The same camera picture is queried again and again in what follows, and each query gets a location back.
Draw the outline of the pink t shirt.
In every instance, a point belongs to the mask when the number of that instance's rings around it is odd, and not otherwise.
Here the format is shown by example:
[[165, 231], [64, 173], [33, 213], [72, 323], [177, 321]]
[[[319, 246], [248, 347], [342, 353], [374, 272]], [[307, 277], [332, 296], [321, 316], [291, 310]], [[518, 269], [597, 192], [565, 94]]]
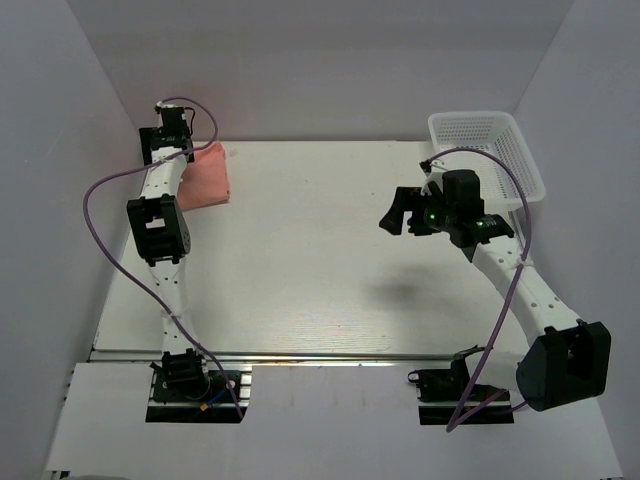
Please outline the pink t shirt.
[[191, 211], [227, 203], [230, 182], [226, 168], [226, 152], [220, 142], [195, 154], [195, 161], [185, 169], [177, 200], [182, 211]]

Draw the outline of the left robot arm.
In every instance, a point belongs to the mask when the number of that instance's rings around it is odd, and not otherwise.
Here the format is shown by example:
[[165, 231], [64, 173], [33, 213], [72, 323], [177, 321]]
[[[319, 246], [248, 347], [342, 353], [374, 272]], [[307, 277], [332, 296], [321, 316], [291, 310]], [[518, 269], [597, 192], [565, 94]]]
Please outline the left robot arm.
[[156, 127], [139, 130], [144, 163], [149, 167], [127, 215], [139, 256], [151, 273], [162, 300], [162, 359], [159, 373], [166, 386], [185, 393], [205, 383], [202, 356], [182, 331], [191, 326], [186, 293], [186, 255], [191, 237], [178, 202], [188, 163], [194, 160], [185, 109], [160, 103]]

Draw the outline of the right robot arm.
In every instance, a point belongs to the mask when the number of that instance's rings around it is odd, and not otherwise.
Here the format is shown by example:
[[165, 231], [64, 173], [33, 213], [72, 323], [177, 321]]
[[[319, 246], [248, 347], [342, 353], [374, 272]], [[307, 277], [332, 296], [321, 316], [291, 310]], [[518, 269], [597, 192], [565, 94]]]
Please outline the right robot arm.
[[474, 371], [459, 378], [459, 393], [475, 393], [475, 383], [499, 370], [495, 389], [518, 392], [526, 406], [545, 411], [604, 393], [611, 334], [600, 322], [588, 323], [565, 305], [538, 274], [508, 222], [489, 214], [480, 196], [480, 179], [471, 170], [430, 175], [422, 187], [399, 187], [380, 228], [398, 236], [446, 233], [450, 242], [494, 285], [504, 300], [496, 324], [508, 314], [522, 328], [528, 352], [499, 362], [491, 349], [493, 332], [481, 348]]

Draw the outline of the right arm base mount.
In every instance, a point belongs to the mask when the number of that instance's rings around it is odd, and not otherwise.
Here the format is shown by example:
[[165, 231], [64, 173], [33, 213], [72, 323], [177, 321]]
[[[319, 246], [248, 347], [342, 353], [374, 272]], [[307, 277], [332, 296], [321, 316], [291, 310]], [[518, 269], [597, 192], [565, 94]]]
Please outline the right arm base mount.
[[[448, 423], [470, 379], [466, 359], [483, 350], [483, 347], [475, 346], [456, 353], [447, 367], [413, 370], [407, 374], [407, 381], [417, 388], [421, 426], [445, 426]], [[464, 425], [513, 423], [508, 392], [463, 422]]]

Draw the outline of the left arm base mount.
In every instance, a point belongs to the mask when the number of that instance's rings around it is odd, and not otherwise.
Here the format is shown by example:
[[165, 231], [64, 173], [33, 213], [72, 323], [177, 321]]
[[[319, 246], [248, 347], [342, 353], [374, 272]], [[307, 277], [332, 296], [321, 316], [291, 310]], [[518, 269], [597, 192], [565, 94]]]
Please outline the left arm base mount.
[[153, 371], [145, 421], [174, 424], [239, 424], [248, 408], [250, 373], [220, 371], [192, 349], [164, 353]]

